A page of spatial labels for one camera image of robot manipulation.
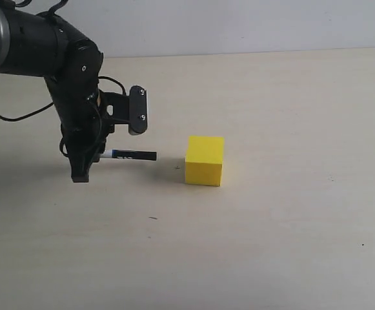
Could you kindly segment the black silver Piper robot arm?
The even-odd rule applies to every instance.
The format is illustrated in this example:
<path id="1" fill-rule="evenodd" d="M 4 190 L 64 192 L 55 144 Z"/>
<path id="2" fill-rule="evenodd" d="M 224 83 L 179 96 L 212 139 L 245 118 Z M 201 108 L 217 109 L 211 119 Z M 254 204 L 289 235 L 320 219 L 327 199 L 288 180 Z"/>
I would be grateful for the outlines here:
<path id="1" fill-rule="evenodd" d="M 99 90 L 103 54 L 56 12 L 58 1 L 39 14 L 22 11 L 29 1 L 0 1 L 0 74 L 41 77 L 61 122 L 60 149 L 75 183 L 87 183 L 106 139 Z"/>

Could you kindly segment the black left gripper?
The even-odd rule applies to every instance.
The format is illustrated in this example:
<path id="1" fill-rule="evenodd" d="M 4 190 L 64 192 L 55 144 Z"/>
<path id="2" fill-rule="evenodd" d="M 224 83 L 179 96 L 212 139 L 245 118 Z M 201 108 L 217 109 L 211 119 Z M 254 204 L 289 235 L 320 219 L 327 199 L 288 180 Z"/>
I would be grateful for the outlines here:
<path id="1" fill-rule="evenodd" d="M 107 122 L 92 122 L 85 129 L 69 130 L 60 125 L 59 150 L 68 159 L 74 183 L 88 183 L 90 168 L 106 151 L 107 137 L 114 126 Z"/>

